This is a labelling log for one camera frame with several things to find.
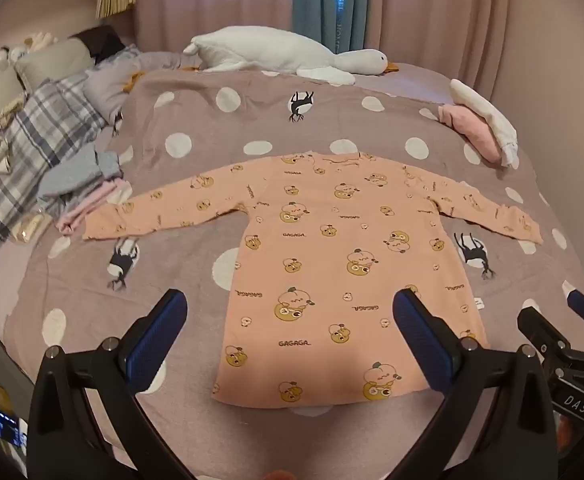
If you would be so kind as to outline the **folded cream white garment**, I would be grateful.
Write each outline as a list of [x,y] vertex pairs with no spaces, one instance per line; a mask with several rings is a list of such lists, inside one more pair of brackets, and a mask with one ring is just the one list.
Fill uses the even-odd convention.
[[452,79],[449,84],[449,92],[452,100],[457,105],[464,105],[480,116],[492,130],[493,137],[500,149],[500,163],[504,167],[518,169],[519,143],[516,128],[508,121],[507,117],[498,108],[481,96],[473,88],[467,86],[459,79]]

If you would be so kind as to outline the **grey beige pillow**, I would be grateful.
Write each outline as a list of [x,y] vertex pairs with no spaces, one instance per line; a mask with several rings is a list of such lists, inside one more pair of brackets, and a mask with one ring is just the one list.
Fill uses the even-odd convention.
[[15,63],[24,88],[33,93],[44,81],[58,81],[94,66],[94,60],[83,41],[65,39],[34,53],[23,56]]

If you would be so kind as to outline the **plaid grey blue quilt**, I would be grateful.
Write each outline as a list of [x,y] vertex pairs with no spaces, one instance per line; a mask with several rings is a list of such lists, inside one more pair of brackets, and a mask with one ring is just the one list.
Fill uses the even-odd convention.
[[0,248],[24,214],[35,208],[42,176],[103,128],[104,119],[84,93],[90,74],[87,70],[44,82],[7,128],[11,171],[0,174]]

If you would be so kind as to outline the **white goose plush toy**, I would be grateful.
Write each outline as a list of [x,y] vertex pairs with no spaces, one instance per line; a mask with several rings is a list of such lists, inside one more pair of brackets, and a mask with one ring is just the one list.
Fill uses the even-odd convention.
[[227,26],[193,37],[185,55],[197,56],[204,72],[264,70],[351,86],[357,75],[381,76],[398,70],[379,50],[334,53],[320,42],[267,26]]

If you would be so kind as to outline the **teal curtain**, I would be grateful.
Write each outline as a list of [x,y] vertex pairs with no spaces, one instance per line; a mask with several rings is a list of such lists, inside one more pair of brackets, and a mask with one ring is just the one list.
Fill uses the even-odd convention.
[[292,30],[333,53],[364,47],[368,0],[292,0]]

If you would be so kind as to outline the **peach cartoon print shirt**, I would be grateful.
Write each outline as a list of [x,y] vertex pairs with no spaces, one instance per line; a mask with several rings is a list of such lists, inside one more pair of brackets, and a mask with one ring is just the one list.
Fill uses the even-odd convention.
[[90,240],[249,217],[227,306],[215,400],[242,408],[380,401],[426,388],[392,317],[411,289],[461,336],[483,339],[452,217],[539,243],[521,209],[364,153],[263,157],[171,183],[86,220]]

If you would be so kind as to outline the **pink curtain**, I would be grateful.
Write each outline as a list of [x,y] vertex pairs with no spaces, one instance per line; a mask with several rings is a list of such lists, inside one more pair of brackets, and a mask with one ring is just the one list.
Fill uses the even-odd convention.
[[[368,0],[364,48],[490,91],[505,44],[509,0]],[[137,0],[136,41],[179,51],[228,25],[292,30],[292,0]]]

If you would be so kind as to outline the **folded grey blue garment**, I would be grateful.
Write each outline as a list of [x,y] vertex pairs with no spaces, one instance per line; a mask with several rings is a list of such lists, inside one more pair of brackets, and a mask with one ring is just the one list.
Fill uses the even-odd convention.
[[86,143],[72,157],[42,176],[36,195],[37,203],[42,209],[49,209],[64,196],[121,174],[120,161],[115,152],[100,152],[94,142]]

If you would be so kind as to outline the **light pink folded garment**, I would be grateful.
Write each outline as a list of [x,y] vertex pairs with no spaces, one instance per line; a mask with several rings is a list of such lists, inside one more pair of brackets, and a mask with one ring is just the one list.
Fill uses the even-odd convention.
[[60,215],[56,223],[57,230],[64,236],[73,234],[83,222],[87,214],[104,203],[117,204],[119,200],[126,200],[132,192],[132,185],[121,178],[103,181],[89,191],[75,205]]

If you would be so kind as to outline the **dark brown pillow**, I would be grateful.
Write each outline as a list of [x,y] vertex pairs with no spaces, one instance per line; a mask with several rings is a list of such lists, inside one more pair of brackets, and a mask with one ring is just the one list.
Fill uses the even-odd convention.
[[116,55],[117,52],[120,52],[125,47],[120,36],[111,25],[100,25],[83,30],[73,35],[73,38],[84,44],[96,64]]

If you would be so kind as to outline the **mauve polka dot blanket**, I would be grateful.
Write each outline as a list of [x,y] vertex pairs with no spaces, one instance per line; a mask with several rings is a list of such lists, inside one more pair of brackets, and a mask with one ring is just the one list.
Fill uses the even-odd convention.
[[144,73],[111,148],[125,186],[39,241],[4,342],[122,336],[166,290],[187,322],[139,402],[196,474],[380,479],[440,404],[392,318],[412,289],[458,336],[576,348],[584,271],[526,159],[486,165],[421,102],[267,72]]

